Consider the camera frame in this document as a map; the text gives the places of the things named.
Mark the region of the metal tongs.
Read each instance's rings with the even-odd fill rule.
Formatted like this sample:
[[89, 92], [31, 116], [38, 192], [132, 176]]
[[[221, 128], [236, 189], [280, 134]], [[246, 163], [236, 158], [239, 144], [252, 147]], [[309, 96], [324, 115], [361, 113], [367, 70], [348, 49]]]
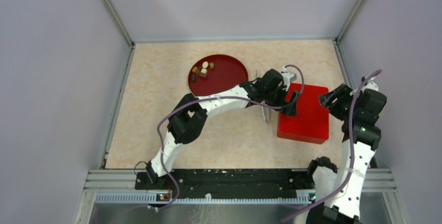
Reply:
[[[255, 69], [255, 78], [258, 78], [260, 76], [260, 73], [257, 69]], [[261, 112], [262, 112], [262, 117], [263, 117], [263, 121], [264, 123], [267, 125], [269, 124], [269, 113], [270, 113], [270, 109], [267, 107], [261, 107]]]

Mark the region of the red rectangular lid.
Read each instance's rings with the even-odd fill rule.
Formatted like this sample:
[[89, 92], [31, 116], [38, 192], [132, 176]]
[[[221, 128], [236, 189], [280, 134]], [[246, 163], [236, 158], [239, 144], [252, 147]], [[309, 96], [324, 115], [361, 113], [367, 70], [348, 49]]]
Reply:
[[329, 112], [322, 107], [318, 97], [327, 94], [323, 86], [305, 85], [297, 100], [297, 115], [279, 114], [277, 137], [313, 144], [323, 144], [329, 139]]

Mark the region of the round dark red tray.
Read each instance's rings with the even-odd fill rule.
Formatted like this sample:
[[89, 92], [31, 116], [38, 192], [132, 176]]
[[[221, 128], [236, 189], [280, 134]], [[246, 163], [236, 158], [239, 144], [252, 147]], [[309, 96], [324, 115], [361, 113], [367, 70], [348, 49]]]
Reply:
[[[207, 61], [209, 66], [203, 68]], [[249, 80], [245, 65], [238, 59], [224, 54], [206, 56], [198, 60], [188, 74], [188, 87], [195, 96], [208, 96], [233, 88]]]

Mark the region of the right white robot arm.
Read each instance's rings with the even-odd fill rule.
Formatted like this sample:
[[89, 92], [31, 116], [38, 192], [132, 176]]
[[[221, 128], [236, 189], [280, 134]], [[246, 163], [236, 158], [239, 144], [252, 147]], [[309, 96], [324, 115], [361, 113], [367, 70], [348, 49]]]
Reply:
[[370, 81], [360, 93], [342, 84], [318, 100], [332, 116], [343, 121], [342, 157], [340, 166], [327, 157], [311, 161], [305, 180], [315, 189], [318, 205], [308, 211], [305, 222], [361, 223], [363, 183], [382, 136], [375, 124], [387, 97]]

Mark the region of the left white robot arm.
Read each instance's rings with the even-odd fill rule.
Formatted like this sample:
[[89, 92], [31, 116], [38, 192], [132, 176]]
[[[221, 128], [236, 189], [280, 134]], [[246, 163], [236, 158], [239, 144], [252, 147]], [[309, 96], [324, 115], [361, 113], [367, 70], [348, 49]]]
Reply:
[[285, 116], [297, 114], [296, 103], [301, 92], [294, 92], [289, 98], [290, 85], [297, 74], [283, 67], [282, 71], [270, 69], [262, 77], [242, 82], [230, 89], [208, 96], [186, 94], [175, 109], [163, 118], [157, 126], [167, 124], [167, 131], [160, 134], [160, 149], [146, 164], [147, 182], [154, 189], [161, 189], [167, 183], [167, 174], [182, 148], [195, 141], [206, 121], [231, 110], [259, 105], [273, 109]]

